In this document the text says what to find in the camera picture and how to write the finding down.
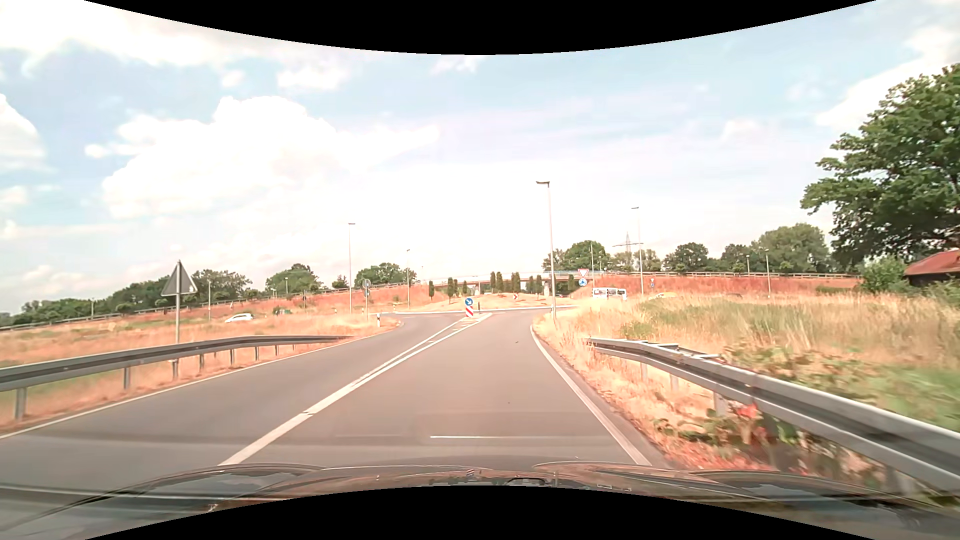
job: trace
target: double white line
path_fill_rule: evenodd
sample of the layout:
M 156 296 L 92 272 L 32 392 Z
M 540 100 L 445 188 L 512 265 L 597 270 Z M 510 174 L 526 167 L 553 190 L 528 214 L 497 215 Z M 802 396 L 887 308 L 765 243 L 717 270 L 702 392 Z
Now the double white line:
M 426 339 L 424 339 L 423 341 L 421 341 L 421 342 L 418 343 L 417 345 L 414 345 L 414 346 L 411 347 L 410 349 L 407 349 L 406 351 L 400 353 L 399 355 L 394 356 L 393 358 L 391 358 L 391 359 L 387 360 L 386 362 L 380 364 L 379 366 L 377 366 L 376 368 L 374 368 L 372 371 L 366 373 L 365 375 L 363 375 L 363 376 L 360 377 L 359 379 L 355 380 L 354 382 L 351 382 L 350 384 L 344 386 L 343 388 L 337 390 L 336 392 L 334 392 L 334 393 L 330 394 L 329 396 L 323 398 L 322 400 L 316 402 L 315 404 L 313 404 L 312 406 L 310 406 L 309 408 L 307 408 L 304 412 L 301 412 L 301 413 L 298 414 L 297 416 L 294 416 L 294 417 L 291 418 L 290 420 L 287 420 L 287 421 L 284 422 L 283 424 L 280 424 L 279 426 L 277 426 L 276 428 L 274 428 L 273 430 L 271 430 L 271 431 L 270 431 L 269 433 L 267 433 L 266 435 L 263 435 L 263 436 L 260 437 L 259 439 L 253 441 L 250 445 L 248 445 L 246 448 L 244 448 L 244 449 L 241 450 L 240 452 L 238 452 L 238 453 L 230 456 L 230 457 L 227 458 L 225 461 L 221 462 L 220 465 L 221 465 L 221 466 L 223 466 L 223 465 L 235 465 L 235 464 L 237 464 L 237 463 L 242 463 L 242 462 L 246 461 L 247 459 L 249 459 L 251 456 L 253 456 L 253 455 L 256 454 L 257 452 L 260 452 L 261 450 L 263 450 L 264 448 L 266 448 L 267 445 L 269 445 L 270 443 L 276 441 L 278 438 L 280 438 L 281 436 L 283 436 L 283 434 L 286 433 L 287 431 L 292 430 L 293 428 L 295 428 L 296 426 L 299 426 L 299 425 L 302 424 L 303 422 L 306 422 L 307 419 L 309 419 L 311 416 L 313 416 L 314 414 L 317 414 L 318 412 L 324 410 L 325 408 L 333 405 L 334 403 L 336 403 L 338 400 L 340 400 L 341 398 L 343 398 L 344 396 L 346 396 L 347 394 L 349 394 L 349 393 L 352 392 L 353 390 L 356 390 L 357 388 L 359 388 L 359 387 L 363 386 L 364 384 L 370 382 L 371 380 L 377 378 L 378 376 L 382 375 L 383 373 L 386 373 L 386 372 L 387 372 L 388 370 L 390 370 L 391 368 L 398 366 L 398 365 L 399 365 L 401 362 L 403 362 L 404 360 L 406 360 L 406 359 L 408 359 L 408 358 L 410 358 L 410 357 L 412 357 L 412 356 L 414 356 L 414 355 L 418 355 L 419 353 L 422 353 L 423 351 L 426 351 L 427 349 L 429 349 L 430 347 L 433 347 L 434 345 L 440 343 L 441 341 L 443 341 L 443 340 L 445 340 L 445 339 L 449 339 L 450 337 L 453 337 L 454 335 L 460 333 L 461 331 L 464 331 L 464 330 L 466 330 L 466 329 L 468 329 L 468 328 L 470 328 L 470 327 L 475 326 L 476 323 L 480 323 L 480 322 L 484 321 L 485 319 L 487 319 L 488 317 L 490 317 L 489 314 L 481 315 L 480 317 L 477 317 L 476 319 L 474 319 L 474 321 L 473 321 L 474 324 L 465 325 L 465 326 L 463 326 L 462 328 L 457 329 L 457 330 L 455 330 L 455 331 L 452 331 L 451 333 L 445 335 L 444 337 L 441 337 L 440 339 L 438 339 L 438 340 L 436 340 L 436 341 L 433 341 L 433 342 L 431 342 L 431 343 L 427 343 L 428 341 L 430 341 L 430 340 L 433 339 L 434 337 L 440 335 L 441 333 L 444 333 L 445 331 L 449 330 L 450 328 L 454 327 L 455 325 L 460 324 L 460 323 L 463 322 L 463 321 L 462 321 L 462 320 L 459 320 L 459 321 L 457 321 L 457 322 L 455 322 L 455 323 L 453 323 L 453 324 L 451 324 L 451 325 L 449 325 L 449 326 L 447 326 L 447 327 L 444 327 L 442 330 L 440 330 L 440 331 L 438 331 L 437 333 L 431 335 L 430 337 L 427 337 Z

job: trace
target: asphalt road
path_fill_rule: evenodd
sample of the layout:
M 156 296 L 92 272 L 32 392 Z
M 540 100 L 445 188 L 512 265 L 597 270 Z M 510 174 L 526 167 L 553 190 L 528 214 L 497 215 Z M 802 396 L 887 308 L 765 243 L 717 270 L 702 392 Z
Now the asphalt road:
M 542 310 L 401 315 L 333 348 L 0 439 L 0 484 L 109 490 L 220 463 L 665 466 L 530 332 Z M 0 501 L 0 523 L 38 511 Z

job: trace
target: car hood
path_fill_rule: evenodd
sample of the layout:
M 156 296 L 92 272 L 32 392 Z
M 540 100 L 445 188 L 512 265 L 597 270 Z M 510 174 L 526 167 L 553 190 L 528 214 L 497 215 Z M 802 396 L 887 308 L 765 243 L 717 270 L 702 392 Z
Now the car hood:
M 178 485 L 204 475 L 246 475 L 254 471 L 261 477 L 274 470 L 289 472 L 300 467 L 294 478 L 270 483 L 259 489 L 250 489 L 237 483 L 236 488 L 218 490 L 217 493 L 178 492 Z M 891 494 L 872 491 L 829 480 L 811 477 L 796 477 L 780 473 L 758 471 L 675 471 L 649 466 L 609 463 L 601 461 L 544 461 L 532 466 L 517 467 L 517 470 L 493 469 L 470 464 L 385 464 L 356 467 L 315 467 L 289 464 L 250 464 L 217 467 L 190 471 L 151 480 L 114 492 L 90 497 L 78 502 L 44 512 L 31 519 L 21 520 L 0 527 L 0 536 L 5 538 L 31 538 L 34 540 L 80 540 L 109 534 L 120 530 L 141 527 L 180 517 L 197 515 L 208 511 L 220 511 L 240 506 L 300 497 L 313 497 L 349 491 L 365 491 L 398 487 L 422 486 L 528 486 L 572 488 L 616 492 L 705 503 L 730 509 L 781 517 L 818 527 L 844 530 L 873 538 L 884 537 L 889 529 L 879 528 L 875 533 L 864 534 L 860 525 L 844 528 L 843 519 L 798 509 L 796 500 L 777 496 L 759 496 L 756 492 L 737 487 L 738 482 L 767 481 L 789 478 L 791 482 L 802 481 L 804 485 L 823 487 L 825 491 L 849 492 L 855 498 L 874 498 L 896 501 L 907 512 L 919 511 L 941 520 L 937 530 L 960 531 L 960 519 L 949 512 L 924 503 L 919 503 Z M 163 485 L 162 494 L 151 492 L 152 486 Z M 130 497 L 130 493 L 139 497 Z M 171 506 L 170 498 L 180 497 L 182 503 Z M 897 531 L 898 537 L 904 531 Z M 918 538 L 955 537 L 928 536 Z

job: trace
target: building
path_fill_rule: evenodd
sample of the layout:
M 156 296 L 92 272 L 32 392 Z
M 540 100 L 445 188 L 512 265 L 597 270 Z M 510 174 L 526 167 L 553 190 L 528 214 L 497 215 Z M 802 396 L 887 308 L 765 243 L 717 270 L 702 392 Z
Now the building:
M 907 266 L 903 276 L 915 287 L 960 278 L 960 249 L 954 248 L 922 258 Z

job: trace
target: road sign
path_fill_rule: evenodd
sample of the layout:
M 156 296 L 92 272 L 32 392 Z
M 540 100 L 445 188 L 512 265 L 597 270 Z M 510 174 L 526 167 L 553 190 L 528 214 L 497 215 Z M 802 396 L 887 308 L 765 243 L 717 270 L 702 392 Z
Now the road sign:
M 177 290 L 177 274 L 180 274 L 180 290 Z M 170 279 L 163 285 L 160 296 L 177 296 L 178 294 L 193 294 L 197 292 L 197 284 L 193 283 L 193 278 L 183 269 L 183 264 L 177 261 L 177 266 L 170 273 Z

